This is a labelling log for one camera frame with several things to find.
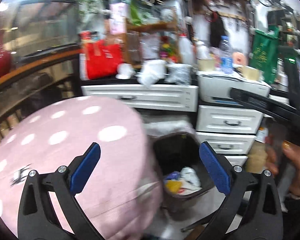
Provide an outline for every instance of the polka dot tablecloth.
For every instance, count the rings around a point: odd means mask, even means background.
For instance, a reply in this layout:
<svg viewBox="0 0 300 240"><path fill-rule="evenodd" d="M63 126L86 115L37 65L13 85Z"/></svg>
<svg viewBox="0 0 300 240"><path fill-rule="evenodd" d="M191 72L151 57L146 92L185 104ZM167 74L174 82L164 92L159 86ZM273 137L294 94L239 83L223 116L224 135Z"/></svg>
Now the polka dot tablecloth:
<svg viewBox="0 0 300 240"><path fill-rule="evenodd" d="M0 144L0 216L17 235L19 202L31 169L54 172L92 142L101 158L85 188L81 208L105 239L138 239L161 201L153 157L136 111L102 97L71 98L47 106L10 131ZM70 232L55 193L62 227Z"/></svg>

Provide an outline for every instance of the water bottle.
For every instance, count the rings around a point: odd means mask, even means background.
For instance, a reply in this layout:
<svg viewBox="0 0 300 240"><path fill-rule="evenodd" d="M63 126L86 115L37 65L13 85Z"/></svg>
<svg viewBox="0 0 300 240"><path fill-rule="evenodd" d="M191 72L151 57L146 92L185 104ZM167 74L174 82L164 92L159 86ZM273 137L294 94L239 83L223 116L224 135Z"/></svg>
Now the water bottle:
<svg viewBox="0 0 300 240"><path fill-rule="evenodd" d="M225 74L232 74L232 57L230 52L229 38L228 36L221 36L221 42L219 46L220 59L221 59L221 70Z"/></svg>

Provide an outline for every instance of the trash can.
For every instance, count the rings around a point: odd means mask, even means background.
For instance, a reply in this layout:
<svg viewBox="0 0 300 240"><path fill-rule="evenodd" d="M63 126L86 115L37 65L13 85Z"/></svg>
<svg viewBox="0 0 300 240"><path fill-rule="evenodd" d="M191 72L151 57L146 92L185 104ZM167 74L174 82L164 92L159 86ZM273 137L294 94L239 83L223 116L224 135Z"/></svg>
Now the trash can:
<svg viewBox="0 0 300 240"><path fill-rule="evenodd" d="M153 150L158 163L159 177L163 186L163 207L173 215L193 206L198 198L214 187L205 166L199 157L200 143L195 135L175 133L157 139ZM184 167L195 170L202 189L189 195L178 195L170 192L164 185L165 177L173 171L181 171Z"/></svg>

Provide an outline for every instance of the red bag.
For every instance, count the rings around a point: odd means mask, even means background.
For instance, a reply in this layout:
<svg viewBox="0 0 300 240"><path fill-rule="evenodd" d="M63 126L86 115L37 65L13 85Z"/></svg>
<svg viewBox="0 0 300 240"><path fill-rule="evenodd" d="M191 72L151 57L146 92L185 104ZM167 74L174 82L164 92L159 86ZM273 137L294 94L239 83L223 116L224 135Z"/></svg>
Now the red bag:
<svg viewBox="0 0 300 240"><path fill-rule="evenodd" d="M122 53L119 44L105 46L100 40L93 43L86 43L86 66L89 79L110 76L117 73L117 67L122 60Z"/></svg>

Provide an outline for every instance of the silver screw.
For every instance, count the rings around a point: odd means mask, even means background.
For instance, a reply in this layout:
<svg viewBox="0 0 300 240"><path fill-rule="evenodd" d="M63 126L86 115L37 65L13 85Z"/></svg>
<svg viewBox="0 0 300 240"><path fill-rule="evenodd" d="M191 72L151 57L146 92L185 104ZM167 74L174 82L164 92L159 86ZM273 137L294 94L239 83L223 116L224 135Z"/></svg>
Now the silver screw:
<svg viewBox="0 0 300 240"><path fill-rule="evenodd" d="M235 172L241 172L242 171L242 168L239 165L234 166L233 169L234 169Z"/></svg>
<svg viewBox="0 0 300 240"><path fill-rule="evenodd" d="M66 169L67 169L66 166L60 166L60 167L58 168L58 171L59 171L60 173L63 173L63 172L66 171Z"/></svg>
<svg viewBox="0 0 300 240"><path fill-rule="evenodd" d="M271 172L268 171L268 170L265 170L264 173L265 173L265 175L266 175L267 177L270 177L270 176L271 176Z"/></svg>
<svg viewBox="0 0 300 240"><path fill-rule="evenodd" d="M33 170L29 172L29 176L30 176L30 177L33 177L35 174L36 174L36 172L33 171Z"/></svg>

